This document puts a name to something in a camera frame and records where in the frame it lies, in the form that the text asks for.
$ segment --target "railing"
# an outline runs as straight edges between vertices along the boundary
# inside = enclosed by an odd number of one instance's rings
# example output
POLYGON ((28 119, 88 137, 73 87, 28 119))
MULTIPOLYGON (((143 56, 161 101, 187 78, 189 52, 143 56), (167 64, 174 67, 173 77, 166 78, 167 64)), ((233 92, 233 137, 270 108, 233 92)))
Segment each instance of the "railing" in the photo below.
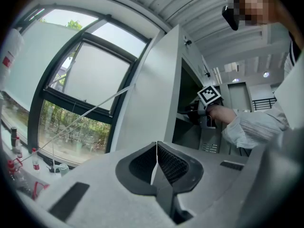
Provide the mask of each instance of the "railing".
POLYGON ((255 111, 271 109, 272 106, 276 103, 275 98, 263 99, 252 101, 253 108, 255 111))

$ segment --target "red label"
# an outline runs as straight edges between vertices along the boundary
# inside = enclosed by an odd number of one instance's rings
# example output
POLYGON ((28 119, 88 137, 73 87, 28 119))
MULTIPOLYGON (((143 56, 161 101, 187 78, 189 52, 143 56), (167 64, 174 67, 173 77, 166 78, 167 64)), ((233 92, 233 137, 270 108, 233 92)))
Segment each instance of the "red label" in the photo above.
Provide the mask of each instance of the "red label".
POLYGON ((11 61, 8 59, 8 57, 5 57, 2 63, 7 67, 10 67, 11 65, 11 61))

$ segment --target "ceiling light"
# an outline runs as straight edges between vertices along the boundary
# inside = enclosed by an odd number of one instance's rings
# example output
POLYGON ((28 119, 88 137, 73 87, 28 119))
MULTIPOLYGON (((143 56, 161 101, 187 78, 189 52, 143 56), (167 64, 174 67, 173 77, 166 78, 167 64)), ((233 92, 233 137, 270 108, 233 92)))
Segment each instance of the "ceiling light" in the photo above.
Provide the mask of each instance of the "ceiling light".
POLYGON ((268 73, 268 72, 265 72, 264 75, 263 75, 263 77, 264 77, 264 78, 269 77, 269 73, 268 73))

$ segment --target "person's hand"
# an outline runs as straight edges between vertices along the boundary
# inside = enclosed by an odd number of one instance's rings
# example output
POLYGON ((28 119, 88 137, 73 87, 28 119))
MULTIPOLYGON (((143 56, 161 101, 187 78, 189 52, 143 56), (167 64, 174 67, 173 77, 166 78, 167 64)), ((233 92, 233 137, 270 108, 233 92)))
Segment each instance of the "person's hand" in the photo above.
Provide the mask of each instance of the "person's hand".
POLYGON ((219 120, 226 124, 231 123, 237 116, 232 109, 218 104, 208 105, 206 113, 210 115, 213 120, 219 120))

